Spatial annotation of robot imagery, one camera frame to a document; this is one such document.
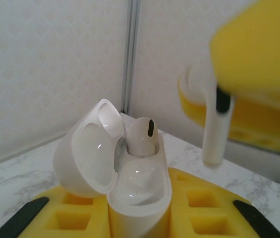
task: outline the airpods case lid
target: airpods case lid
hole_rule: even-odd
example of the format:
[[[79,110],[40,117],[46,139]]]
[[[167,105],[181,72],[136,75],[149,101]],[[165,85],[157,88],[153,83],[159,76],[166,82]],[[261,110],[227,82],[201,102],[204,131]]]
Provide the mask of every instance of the airpods case lid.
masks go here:
[[[124,122],[114,105],[102,99],[62,138],[53,158],[61,186],[80,197],[110,192],[116,172],[114,151],[125,138]]]

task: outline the airpod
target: airpod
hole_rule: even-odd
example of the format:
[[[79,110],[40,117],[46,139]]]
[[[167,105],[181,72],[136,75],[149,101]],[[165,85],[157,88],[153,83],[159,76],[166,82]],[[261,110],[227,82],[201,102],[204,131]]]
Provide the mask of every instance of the airpod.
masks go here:
[[[136,119],[126,134],[129,154],[135,157],[145,158],[154,156],[158,142],[158,128],[150,118]]]
[[[224,158],[235,98],[217,85],[210,56],[188,68],[179,87],[187,100],[206,105],[202,158],[206,165],[216,166]]]

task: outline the marble surface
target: marble surface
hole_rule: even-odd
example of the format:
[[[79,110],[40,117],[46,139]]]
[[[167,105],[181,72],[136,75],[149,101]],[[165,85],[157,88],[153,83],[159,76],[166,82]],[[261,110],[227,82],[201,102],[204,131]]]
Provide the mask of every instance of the marble surface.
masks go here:
[[[132,118],[122,115],[129,126]],[[211,170],[201,149],[161,132],[168,165],[215,183],[248,199],[280,231],[280,184],[227,160]],[[35,195],[58,184],[52,158],[59,140],[0,164],[0,226]]]

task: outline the white charging case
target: white charging case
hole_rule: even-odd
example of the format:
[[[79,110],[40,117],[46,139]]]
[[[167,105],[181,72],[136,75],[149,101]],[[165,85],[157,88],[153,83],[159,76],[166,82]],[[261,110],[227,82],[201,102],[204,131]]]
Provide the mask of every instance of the white charging case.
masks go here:
[[[80,197],[106,194],[114,237],[143,237],[156,226],[167,231],[161,219],[172,190],[163,138],[156,155],[139,158],[127,152],[125,135],[119,112],[102,99],[58,144],[53,166],[59,183]]]

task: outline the yellow foam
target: yellow foam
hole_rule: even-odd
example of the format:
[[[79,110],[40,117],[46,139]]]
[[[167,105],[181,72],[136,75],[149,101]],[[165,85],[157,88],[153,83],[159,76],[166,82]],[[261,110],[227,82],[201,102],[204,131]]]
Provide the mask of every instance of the yellow foam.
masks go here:
[[[249,203],[203,179],[169,168],[172,199],[169,210],[146,237],[258,238],[234,207],[234,200]],[[110,216],[106,196],[79,198],[58,186],[41,193],[50,200],[20,238],[109,238],[119,226]],[[159,228],[169,223],[168,231]]]
[[[218,30],[210,50],[219,86],[236,96],[229,139],[280,153],[280,0],[259,0]],[[206,108],[179,92],[204,126]]]
[[[180,89],[179,98],[184,113],[204,127],[206,107],[188,101]],[[280,153],[280,111],[245,98],[238,98],[228,137],[231,140]]]
[[[213,36],[218,84],[232,94],[280,97],[280,0],[259,0]]]

